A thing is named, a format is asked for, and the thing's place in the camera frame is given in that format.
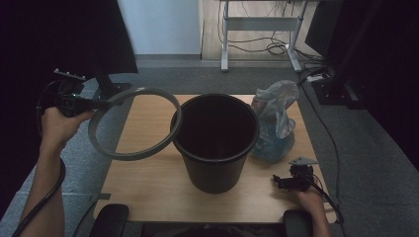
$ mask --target black trash can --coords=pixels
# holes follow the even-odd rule
[[[182,112],[182,126],[173,143],[192,183],[210,194],[230,190],[258,138],[254,112],[239,99],[222,94],[193,98],[182,105]]]

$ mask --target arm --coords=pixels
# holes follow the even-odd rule
[[[66,118],[57,108],[49,108],[42,116],[42,143],[34,180],[21,221],[52,189],[60,174],[60,153],[66,142],[77,132],[81,122],[91,118],[85,112]],[[64,236],[64,208],[59,189],[29,223],[21,236]]]
[[[322,195],[314,188],[310,187],[307,191],[291,191],[301,203],[302,207],[311,215],[313,236],[331,237],[329,222],[324,211]]]

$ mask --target desk leg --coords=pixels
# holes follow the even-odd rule
[[[222,52],[221,52],[221,71],[228,71],[228,0],[225,1],[224,14],[223,14],[223,33],[224,38],[222,42]]]
[[[304,13],[305,13],[306,8],[307,8],[307,1],[303,1],[301,3],[301,11],[297,17],[295,30],[293,31],[292,40],[290,44],[287,44],[287,53],[290,57],[291,64],[293,65],[293,70],[296,72],[301,71],[301,66],[299,65],[298,59],[296,58],[294,48],[295,48],[296,38],[298,37],[299,30],[301,29],[302,20],[304,19]]]

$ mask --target plastic bag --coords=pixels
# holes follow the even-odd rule
[[[258,89],[252,109],[259,119],[259,137],[252,153],[259,159],[276,163],[293,148],[295,121],[287,109],[298,99],[293,81],[279,81],[267,90]]]

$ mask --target table top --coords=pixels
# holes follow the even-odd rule
[[[193,95],[176,96],[181,104]],[[253,95],[235,96],[250,104]],[[170,120],[175,113],[173,105],[165,99],[141,95],[134,99],[117,152],[129,153],[146,149],[169,133]],[[218,195],[198,190],[189,179],[182,155],[170,143],[159,153],[138,161],[112,161],[102,194],[95,208],[97,216],[109,203],[123,203],[129,207],[131,221],[181,222],[282,222],[287,209],[300,209],[297,200],[288,191],[280,190],[272,175],[290,177],[289,161],[299,157],[316,160],[310,139],[297,103],[288,109],[295,120],[295,144],[279,163],[269,165],[251,153],[248,155],[240,179],[234,188]],[[318,165],[313,166],[327,193]],[[336,214],[325,203],[329,222]]]

